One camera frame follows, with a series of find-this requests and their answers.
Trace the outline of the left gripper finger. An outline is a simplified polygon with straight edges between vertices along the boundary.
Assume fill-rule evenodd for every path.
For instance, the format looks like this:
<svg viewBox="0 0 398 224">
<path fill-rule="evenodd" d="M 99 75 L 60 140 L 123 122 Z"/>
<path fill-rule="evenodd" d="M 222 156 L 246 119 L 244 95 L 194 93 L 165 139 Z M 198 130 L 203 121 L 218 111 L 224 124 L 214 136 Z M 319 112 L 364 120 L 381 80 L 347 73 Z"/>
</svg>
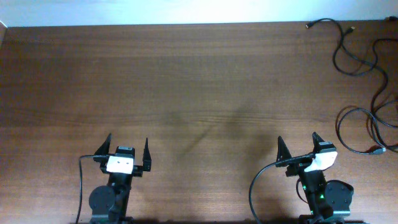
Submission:
<svg viewBox="0 0 398 224">
<path fill-rule="evenodd" d="M 144 172 L 151 171 L 152 158 L 151 158 L 150 151 L 149 151 L 148 138 L 146 138 L 146 143 L 145 143 L 144 150 L 143 150 L 142 165 L 143 165 Z"/>
<path fill-rule="evenodd" d="M 106 140 L 104 141 L 104 143 L 102 143 L 102 145 L 96 150 L 96 152 L 94 153 L 95 156 L 106 156 L 109 153 L 109 147 L 111 144 L 111 138 L 112 138 L 112 134 L 109 133 Z"/>
</svg>

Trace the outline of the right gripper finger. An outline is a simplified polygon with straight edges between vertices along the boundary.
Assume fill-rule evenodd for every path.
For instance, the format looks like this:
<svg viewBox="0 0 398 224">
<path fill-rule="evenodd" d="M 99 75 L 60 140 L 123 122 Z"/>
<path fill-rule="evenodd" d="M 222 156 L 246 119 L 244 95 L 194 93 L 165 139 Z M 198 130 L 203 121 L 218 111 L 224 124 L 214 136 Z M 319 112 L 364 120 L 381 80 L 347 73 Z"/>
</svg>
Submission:
<svg viewBox="0 0 398 224">
<path fill-rule="evenodd" d="M 288 164 L 292 156 L 282 136 L 279 136 L 277 139 L 277 147 L 278 150 L 277 150 L 276 162 L 278 162 L 279 164 Z"/>
<path fill-rule="evenodd" d="M 321 143 L 324 141 L 316 132 L 312 133 L 313 140 L 313 152 L 319 152 L 322 150 Z"/>
</svg>

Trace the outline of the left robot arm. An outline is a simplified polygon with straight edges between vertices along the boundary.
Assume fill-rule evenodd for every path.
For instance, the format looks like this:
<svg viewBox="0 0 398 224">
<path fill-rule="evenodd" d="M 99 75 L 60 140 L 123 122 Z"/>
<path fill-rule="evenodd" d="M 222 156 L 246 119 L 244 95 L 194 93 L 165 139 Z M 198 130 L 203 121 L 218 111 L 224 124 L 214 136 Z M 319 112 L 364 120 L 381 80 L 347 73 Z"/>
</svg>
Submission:
<svg viewBox="0 0 398 224">
<path fill-rule="evenodd" d="M 151 170 L 152 158 L 149 143 L 143 149 L 142 164 L 135 164 L 135 149 L 118 146 L 115 153 L 109 152 L 112 135 L 96 150 L 93 160 L 99 163 L 102 173 L 108 174 L 108 182 L 95 188 L 89 196 L 92 211 L 90 223 L 133 223 L 126 215 L 132 180 Z"/>
</svg>

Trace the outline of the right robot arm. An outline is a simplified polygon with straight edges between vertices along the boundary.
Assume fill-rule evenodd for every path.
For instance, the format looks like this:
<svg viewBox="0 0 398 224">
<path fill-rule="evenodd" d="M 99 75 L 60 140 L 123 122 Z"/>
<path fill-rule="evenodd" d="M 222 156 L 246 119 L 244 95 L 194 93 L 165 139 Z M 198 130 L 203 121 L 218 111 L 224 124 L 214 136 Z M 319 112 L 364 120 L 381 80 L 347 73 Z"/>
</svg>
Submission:
<svg viewBox="0 0 398 224">
<path fill-rule="evenodd" d="M 312 134 L 313 151 L 292 157 L 282 137 L 278 137 L 277 167 L 286 167 L 287 177 L 298 176 L 311 214 L 301 215 L 299 223 L 344 223 L 350 216 L 354 188 L 340 180 L 325 179 L 338 155 L 335 145 Z"/>
</svg>

